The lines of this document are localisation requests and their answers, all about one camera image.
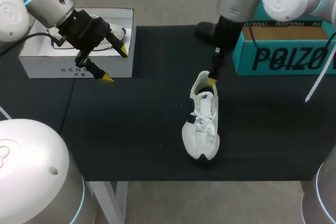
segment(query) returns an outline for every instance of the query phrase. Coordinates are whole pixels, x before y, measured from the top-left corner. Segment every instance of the white shoe box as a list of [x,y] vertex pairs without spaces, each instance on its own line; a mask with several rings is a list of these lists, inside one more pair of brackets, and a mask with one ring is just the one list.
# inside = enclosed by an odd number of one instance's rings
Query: white shoe box
[[[88,14],[102,17],[106,22],[126,29],[124,38],[128,58],[122,58],[115,50],[92,52],[89,58],[112,78],[132,77],[136,27],[132,9],[76,8]],[[47,28],[34,21],[29,34],[47,33]],[[46,36],[36,36],[25,41],[19,59],[30,78],[93,78],[85,68],[75,65],[76,49],[54,49]]]

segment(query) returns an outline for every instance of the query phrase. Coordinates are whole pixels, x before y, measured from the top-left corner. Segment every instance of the gray floor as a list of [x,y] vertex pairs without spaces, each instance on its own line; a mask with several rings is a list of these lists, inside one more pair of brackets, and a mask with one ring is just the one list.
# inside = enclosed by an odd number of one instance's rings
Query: gray floor
[[299,182],[130,182],[126,224],[303,224],[302,195]]
[[[216,22],[217,0],[76,0],[135,9],[136,25]],[[127,224],[301,224],[299,182],[131,182]],[[99,224],[106,223],[100,212]]]

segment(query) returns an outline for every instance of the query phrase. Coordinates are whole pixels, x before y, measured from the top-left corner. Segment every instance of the black table mat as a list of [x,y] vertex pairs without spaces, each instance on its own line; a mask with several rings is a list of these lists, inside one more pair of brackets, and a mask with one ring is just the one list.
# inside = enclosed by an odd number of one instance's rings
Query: black table mat
[[0,58],[0,106],[13,119],[36,120],[60,133],[74,80],[28,78],[19,50]]
[[213,48],[195,26],[138,27],[133,79],[76,80],[62,136],[86,180],[309,180],[335,144],[336,77],[237,76],[217,83],[216,161],[199,166],[181,129],[190,88]]

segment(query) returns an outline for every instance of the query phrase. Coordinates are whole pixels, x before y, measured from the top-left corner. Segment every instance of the shoe tongue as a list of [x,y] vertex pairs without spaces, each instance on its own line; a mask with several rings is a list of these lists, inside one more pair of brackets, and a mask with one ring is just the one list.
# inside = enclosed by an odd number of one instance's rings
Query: shoe tongue
[[212,115],[212,102],[214,94],[209,91],[199,93],[198,95],[201,115]]

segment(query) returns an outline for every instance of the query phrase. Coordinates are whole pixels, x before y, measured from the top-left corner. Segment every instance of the table leg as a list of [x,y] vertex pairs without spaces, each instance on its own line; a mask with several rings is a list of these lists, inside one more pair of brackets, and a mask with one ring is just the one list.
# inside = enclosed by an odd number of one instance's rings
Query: table leg
[[126,217],[127,192],[128,192],[128,181],[118,181],[115,196],[117,197],[117,201],[120,206],[120,211],[124,219]]
[[109,224],[125,224],[117,197],[110,182],[89,182]]

